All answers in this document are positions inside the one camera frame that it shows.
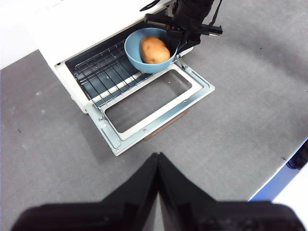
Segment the gray floor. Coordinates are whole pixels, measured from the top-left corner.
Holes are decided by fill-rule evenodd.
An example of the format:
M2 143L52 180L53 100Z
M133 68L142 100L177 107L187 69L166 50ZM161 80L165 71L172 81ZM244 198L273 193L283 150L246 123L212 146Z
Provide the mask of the gray floor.
M305 0L224 1L224 34L184 58L216 90L119 157L39 51L3 69L1 230L29 206L101 200L157 151L217 200L248 199L308 136L307 10Z

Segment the oven rack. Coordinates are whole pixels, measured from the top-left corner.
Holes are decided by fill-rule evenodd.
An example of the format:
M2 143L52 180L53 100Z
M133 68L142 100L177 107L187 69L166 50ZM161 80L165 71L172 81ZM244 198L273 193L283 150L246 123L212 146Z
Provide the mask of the oven rack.
M125 40L75 65L73 75L89 100L100 108L151 74L129 62Z

